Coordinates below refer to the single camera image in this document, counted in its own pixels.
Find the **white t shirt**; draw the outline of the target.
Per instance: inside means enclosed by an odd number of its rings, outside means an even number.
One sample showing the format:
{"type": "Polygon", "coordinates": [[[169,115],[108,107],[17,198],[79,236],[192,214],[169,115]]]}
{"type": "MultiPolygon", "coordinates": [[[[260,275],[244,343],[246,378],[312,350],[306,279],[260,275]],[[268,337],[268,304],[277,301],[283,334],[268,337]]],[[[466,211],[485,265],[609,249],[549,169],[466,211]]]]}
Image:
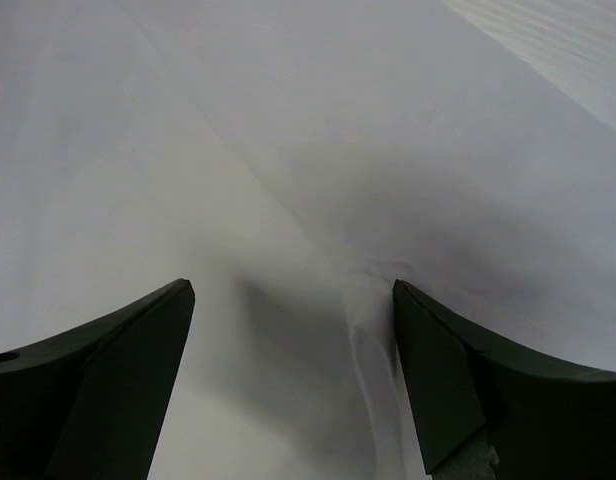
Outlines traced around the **white t shirt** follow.
{"type": "Polygon", "coordinates": [[[176,278],[154,479],[421,479],[393,282],[616,371],[616,1],[0,1],[0,353],[176,278]]]}

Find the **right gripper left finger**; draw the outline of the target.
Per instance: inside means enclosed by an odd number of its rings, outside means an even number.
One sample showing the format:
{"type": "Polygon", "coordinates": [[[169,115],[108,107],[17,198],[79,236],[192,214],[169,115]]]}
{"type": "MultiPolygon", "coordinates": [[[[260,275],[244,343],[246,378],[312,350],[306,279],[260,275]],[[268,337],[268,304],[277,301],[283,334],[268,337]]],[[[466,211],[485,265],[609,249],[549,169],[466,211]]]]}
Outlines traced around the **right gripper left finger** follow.
{"type": "Polygon", "coordinates": [[[194,309],[178,279],[0,353],[0,479],[145,479],[194,309]]]}

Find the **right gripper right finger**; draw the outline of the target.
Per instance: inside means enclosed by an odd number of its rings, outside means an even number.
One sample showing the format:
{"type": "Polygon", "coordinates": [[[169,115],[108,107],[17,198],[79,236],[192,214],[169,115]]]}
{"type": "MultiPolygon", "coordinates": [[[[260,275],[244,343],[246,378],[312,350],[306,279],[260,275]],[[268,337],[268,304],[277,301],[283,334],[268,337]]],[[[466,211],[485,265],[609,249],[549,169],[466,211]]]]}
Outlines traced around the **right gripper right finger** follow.
{"type": "Polygon", "coordinates": [[[616,372],[509,340],[411,284],[393,324],[435,479],[616,479],[616,372]]]}

